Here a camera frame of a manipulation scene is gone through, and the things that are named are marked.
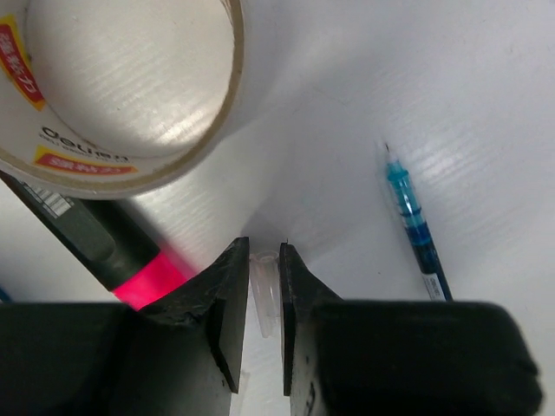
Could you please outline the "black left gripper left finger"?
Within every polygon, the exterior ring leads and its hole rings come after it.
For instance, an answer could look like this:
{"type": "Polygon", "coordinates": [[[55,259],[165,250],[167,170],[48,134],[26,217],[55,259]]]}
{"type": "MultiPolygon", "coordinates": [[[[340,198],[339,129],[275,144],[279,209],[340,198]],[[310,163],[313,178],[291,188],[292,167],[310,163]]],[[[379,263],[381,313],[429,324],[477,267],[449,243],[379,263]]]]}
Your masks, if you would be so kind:
{"type": "Polygon", "coordinates": [[[1,307],[4,415],[227,415],[238,392],[250,245],[142,310],[1,307]]]}

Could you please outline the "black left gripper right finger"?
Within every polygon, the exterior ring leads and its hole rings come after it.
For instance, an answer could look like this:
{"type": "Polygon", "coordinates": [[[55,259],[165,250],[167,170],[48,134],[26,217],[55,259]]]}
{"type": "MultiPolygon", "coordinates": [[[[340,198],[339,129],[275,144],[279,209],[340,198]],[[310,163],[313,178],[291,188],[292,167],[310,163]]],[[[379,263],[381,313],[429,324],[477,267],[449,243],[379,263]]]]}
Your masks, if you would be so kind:
{"type": "Polygon", "coordinates": [[[294,415],[534,415],[539,369],[483,302],[344,300],[279,251],[284,394],[294,415]]]}

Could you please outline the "clear pen cap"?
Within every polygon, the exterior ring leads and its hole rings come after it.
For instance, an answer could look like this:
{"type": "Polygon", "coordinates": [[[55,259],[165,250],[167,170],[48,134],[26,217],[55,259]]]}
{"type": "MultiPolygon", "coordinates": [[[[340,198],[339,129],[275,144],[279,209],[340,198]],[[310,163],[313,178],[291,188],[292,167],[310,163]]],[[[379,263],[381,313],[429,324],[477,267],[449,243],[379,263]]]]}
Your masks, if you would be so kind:
{"type": "Polygon", "coordinates": [[[272,336],[281,314],[278,253],[250,255],[250,282],[261,335],[272,336]]]}

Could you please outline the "blue gel pen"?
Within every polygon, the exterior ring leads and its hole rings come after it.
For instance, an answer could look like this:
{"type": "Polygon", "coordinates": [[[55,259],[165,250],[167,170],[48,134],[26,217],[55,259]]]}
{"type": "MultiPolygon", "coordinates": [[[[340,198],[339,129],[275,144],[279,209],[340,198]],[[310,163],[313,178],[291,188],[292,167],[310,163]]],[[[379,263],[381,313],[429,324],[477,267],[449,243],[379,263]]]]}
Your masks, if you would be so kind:
{"type": "Polygon", "coordinates": [[[450,302],[454,298],[410,173],[389,143],[379,142],[377,148],[383,157],[384,178],[428,295],[432,301],[450,302]]]}

